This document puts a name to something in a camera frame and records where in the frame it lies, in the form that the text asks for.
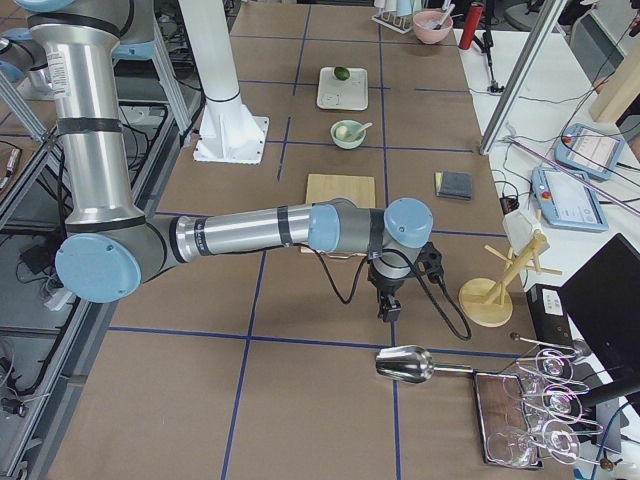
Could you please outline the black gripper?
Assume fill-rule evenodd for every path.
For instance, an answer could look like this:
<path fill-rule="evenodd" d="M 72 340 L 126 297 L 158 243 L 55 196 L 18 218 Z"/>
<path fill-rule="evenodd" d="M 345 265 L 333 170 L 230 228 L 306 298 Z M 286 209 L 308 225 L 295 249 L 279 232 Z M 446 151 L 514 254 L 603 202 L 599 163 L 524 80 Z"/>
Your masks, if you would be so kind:
<path fill-rule="evenodd" d="M 378 318 L 395 323 L 402 306 L 395 292 L 410 278 L 426 276 L 433 284 L 443 283 L 442 254 L 428 241 L 420 249 L 409 248 L 395 240 L 383 247 L 382 254 L 369 266 L 368 280 L 378 294 Z"/>

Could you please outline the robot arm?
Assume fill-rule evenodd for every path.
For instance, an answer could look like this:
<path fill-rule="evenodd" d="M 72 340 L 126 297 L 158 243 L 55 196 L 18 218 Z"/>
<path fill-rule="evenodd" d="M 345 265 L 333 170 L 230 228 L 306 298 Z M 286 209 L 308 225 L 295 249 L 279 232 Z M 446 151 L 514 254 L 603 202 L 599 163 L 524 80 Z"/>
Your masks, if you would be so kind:
<path fill-rule="evenodd" d="M 201 256 L 306 244 L 361 253 L 381 308 L 416 270 L 433 227 L 430 209 L 401 198 L 384 209 L 346 199 L 214 217 L 150 220 L 133 200 L 112 58 L 153 30 L 148 1 L 26 1 L 27 24 L 44 49 L 57 133 L 74 208 L 55 258 L 64 287 L 110 303 L 178 264 Z"/>

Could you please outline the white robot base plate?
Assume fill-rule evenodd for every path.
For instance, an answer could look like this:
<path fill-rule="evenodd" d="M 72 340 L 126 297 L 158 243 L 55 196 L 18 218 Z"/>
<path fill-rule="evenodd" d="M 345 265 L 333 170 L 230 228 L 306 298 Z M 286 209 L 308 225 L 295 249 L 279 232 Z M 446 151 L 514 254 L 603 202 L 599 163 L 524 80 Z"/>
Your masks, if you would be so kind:
<path fill-rule="evenodd" d="M 262 160 L 268 128 L 269 118 L 253 116 L 245 105 L 233 118 L 214 115 L 205 108 L 193 158 L 197 162 L 257 165 Z"/>

